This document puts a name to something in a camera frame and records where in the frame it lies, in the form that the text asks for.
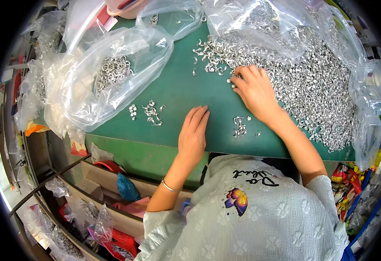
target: plastic container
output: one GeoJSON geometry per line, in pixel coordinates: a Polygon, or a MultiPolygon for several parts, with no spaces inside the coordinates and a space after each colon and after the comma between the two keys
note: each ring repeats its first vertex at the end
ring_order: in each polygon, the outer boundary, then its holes
{"type": "Polygon", "coordinates": [[[152,0],[136,0],[130,4],[127,4],[121,10],[118,8],[120,4],[124,3],[125,0],[105,0],[107,4],[107,13],[112,16],[120,16],[125,19],[135,19],[138,12],[141,11],[148,3],[152,0]]]}

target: clutter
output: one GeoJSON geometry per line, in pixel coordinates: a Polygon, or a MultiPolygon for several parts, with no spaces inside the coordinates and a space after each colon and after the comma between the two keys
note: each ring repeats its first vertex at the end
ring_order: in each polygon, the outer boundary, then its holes
{"type": "Polygon", "coordinates": [[[21,34],[35,31],[37,37],[37,60],[42,60],[45,55],[56,53],[66,24],[66,11],[50,11],[40,16],[29,25],[21,34]]]}
{"type": "Polygon", "coordinates": [[[118,172],[118,193],[121,197],[127,201],[138,201],[140,200],[140,194],[138,193],[134,184],[123,174],[118,172]]]}
{"type": "Polygon", "coordinates": [[[361,193],[361,183],[351,168],[339,164],[331,176],[331,186],[339,219],[344,222],[355,197],[361,193]]]}
{"type": "Polygon", "coordinates": [[[39,116],[40,110],[44,107],[46,92],[42,63],[31,60],[27,65],[29,71],[19,86],[21,101],[18,103],[18,111],[14,114],[14,122],[18,130],[25,132],[25,135],[29,136],[32,132],[47,127],[42,125],[37,127],[30,124],[39,116]]]}

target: light blue textured shirt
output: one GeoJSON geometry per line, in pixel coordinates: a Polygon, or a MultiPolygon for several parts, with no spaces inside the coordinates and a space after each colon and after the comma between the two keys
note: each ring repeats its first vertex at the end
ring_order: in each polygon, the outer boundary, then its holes
{"type": "Polygon", "coordinates": [[[306,187],[261,158],[225,155],[209,164],[184,226],[175,211],[144,215],[136,260],[340,260],[348,245],[331,181],[306,187]]]}

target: butterfly print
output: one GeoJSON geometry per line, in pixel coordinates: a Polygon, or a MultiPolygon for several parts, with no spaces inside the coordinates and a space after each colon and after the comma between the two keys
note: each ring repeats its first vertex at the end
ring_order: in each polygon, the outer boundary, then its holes
{"type": "Polygon", "coordinates": [[[241,217],[247,208],[247,196],[243,191],[235,187],[233,190],[228,191],[227,200],[224,203],[226,208],[235,206],[241,217]]]}

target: woman's right hand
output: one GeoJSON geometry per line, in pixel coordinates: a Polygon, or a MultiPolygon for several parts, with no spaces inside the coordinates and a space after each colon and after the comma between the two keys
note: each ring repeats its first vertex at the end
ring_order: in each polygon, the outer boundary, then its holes
{"type": "Polygon", "coordinates": [[[264,69],[255,65],[240,66],[235,74],[241,74],[243,79],[232,76],[230,80],[237,86],[234,88],[240,95],[247,109],[261,122],[269,125],[277,115],[284,112],[277,103],[273,88],[264,69]]]}

